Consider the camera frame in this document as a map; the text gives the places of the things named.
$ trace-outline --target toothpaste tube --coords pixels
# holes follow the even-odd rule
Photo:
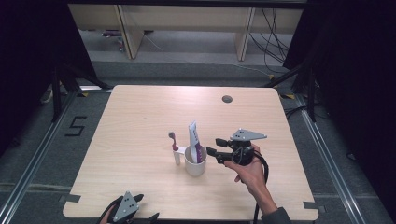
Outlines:
[[[195,121],[193,121],[190,124],[189,131],[190,131],[190,149],[191,149],[192,161],[194,163],[201,163],[202,162],[201,145],[199,143],[197,125]]]

